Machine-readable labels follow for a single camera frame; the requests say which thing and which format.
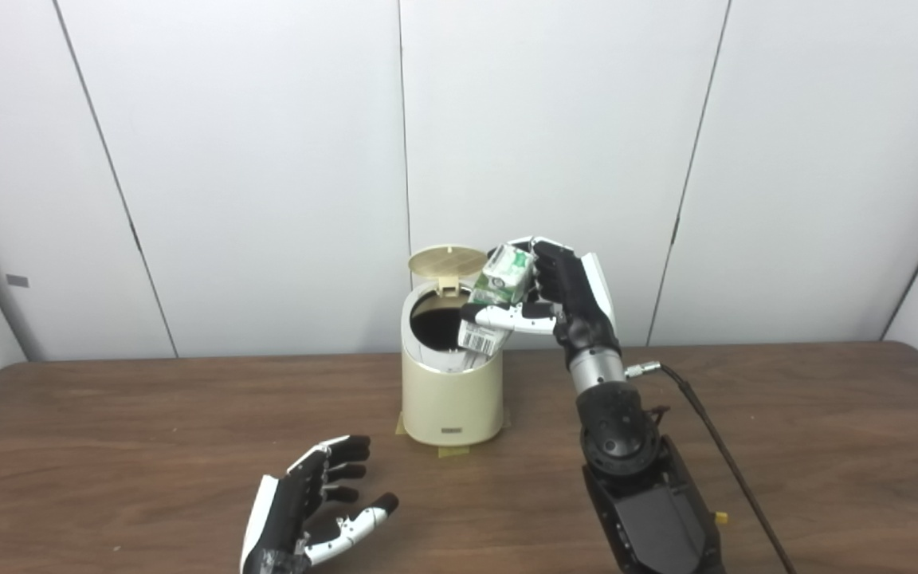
small label on wall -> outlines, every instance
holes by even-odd
[[[22,275],[10,275],[6,274],[6,284],[12,285],[13,287],[30,287],[30,282],[26,277]]]

yellow tape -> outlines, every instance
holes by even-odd
[[[459,454],[469,454],[469,446],[439,446],[437,457],[458,457]]]

lid hinge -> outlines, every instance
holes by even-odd
[[[438,297],[459,297],[459,277],[438,277]]]

silver cylinder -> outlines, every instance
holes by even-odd
[[[622,357],[607,348],[590,348],[572,357],[569,373],[572,374],[576,395],[594,385],[626,380],[626,367],[622,366]]]

trash can lid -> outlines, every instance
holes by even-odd
[[[409,269],[420,277],[468,277],[477,275],[488,262],[484,251],[462,245],[436,245],[409,258]]]

